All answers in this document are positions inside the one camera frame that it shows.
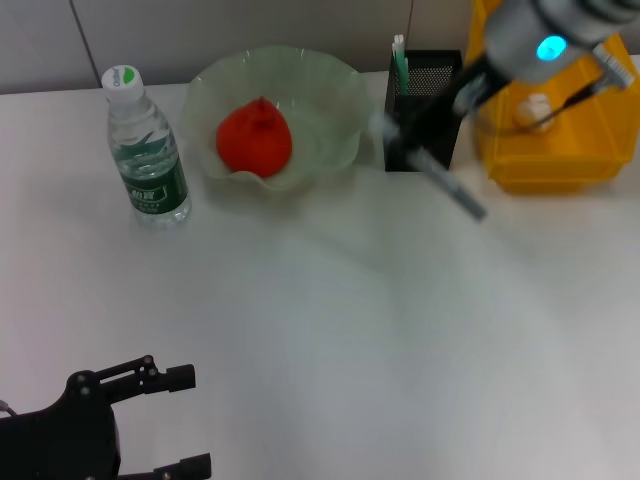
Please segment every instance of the cable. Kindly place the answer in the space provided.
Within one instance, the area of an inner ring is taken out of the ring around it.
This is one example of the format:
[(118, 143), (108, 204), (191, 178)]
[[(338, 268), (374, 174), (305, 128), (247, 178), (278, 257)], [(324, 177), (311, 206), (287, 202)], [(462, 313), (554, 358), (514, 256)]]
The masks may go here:
[(590, 84), (586, 85), (585, 87), (581, 88), (576, 93), (571, 95), (564, 102), (564, 104), (560, 108), (554, 110), (549, 115), (541, 118), (540, 120), (537, 120), (534, 123), (531, 123), (531, 124), (525, 125), (525, 126), (520, 126), (520, 127), (515, 127), (515, 128), (500, 128), (500, 127), (497, 127), (491, 121), (489, 121), (489, 120), (487, 120), (485, 118), (482, 118), (478, 114), (478, 109), (477, 108), (474, 108), (471, 111), (471, 118), (475, 122), (477, 122), (477, 124), (478, 124), (478, 126), (480, 128), (482, 128), (483, 130), (488, 131), (489, 133), (495, 134), (495, 135), (500, 135), (500, 136), (504, 136), (504, 137), (512, 137), (512, 136), (517, 136), (517, 135), (526, 135), (528, 133), (531, 133), (531, 132), (537, 130), (538, 128), (540, 128), (541, 126), (543, 126), (545, 123), (549, 122), (550, 120), (553, 120), (554, 118), (556, 118), (561, 113), (566, 112), (567, 110), (575, 107), (576, 105), (581, 104), (585, 100), (588, 100), (588, 99), (596, 96), (597, 94), (603, 92), (604, 90), (609, 88), (609, 86), (610, 86), (610, 81), (608, 80), (608, 78), (607, 77), (601, 77), (598, 80), (595, 80), (595, 81), (591, 82)]
[(7, 412), (12, 417), (17, 417), (18, 414), (13, 410), (9, 404), (3, 400), (0, 400), (0, 412)]

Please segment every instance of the blue light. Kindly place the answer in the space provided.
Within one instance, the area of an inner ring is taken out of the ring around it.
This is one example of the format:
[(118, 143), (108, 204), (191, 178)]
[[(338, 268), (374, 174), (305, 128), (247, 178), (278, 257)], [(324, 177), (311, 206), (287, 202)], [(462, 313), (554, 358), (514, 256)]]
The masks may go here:
[(553, 35), (545, 38), (538, 47), (538, 58), (543, 62), (553, 62), (567, 49), (567, 41)]

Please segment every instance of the green glass bowl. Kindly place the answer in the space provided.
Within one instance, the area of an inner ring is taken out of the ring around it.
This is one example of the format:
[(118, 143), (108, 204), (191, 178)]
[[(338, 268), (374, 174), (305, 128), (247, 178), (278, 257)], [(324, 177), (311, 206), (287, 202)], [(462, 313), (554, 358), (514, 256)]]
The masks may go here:
[[(289, 163), (267, 178), (230, 171), (210, 147), (220, 123), (259, 97), (278, 107), (293, 138)], [(364, 78), (347, 64), (325, 53), (270, 46), (224, 58), (200, 73), (189, 85), (179, 133), (206, 175), (286, 190), (351, 165), (373, 109)]]

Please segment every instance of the gray wall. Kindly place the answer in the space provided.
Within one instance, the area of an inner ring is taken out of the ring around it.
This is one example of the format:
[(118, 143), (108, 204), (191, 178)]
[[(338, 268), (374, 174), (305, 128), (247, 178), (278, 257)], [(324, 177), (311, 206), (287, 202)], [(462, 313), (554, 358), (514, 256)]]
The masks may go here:
[[(190, 80), (217, 58), (265, 44), (388, 68), (410, 48), (464, 50), (471, 0), (74, 0), (97, 70), (139, 67), (148, 83)], [(640, 21), (624, 32), (640, 53)], [(0, 93), (98, 87), (69, 0), (0, 0)]]

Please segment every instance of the green bottle label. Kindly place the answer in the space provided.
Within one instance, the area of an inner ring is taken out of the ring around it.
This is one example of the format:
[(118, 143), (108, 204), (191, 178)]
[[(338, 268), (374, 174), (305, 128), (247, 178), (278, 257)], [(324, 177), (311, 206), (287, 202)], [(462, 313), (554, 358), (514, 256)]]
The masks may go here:
[(133, 208), (150, 215), (175, 210), (187, 198), (187, 182), (180, 159), (167, 173), (149, 180), (135, 180), (122, 175)]

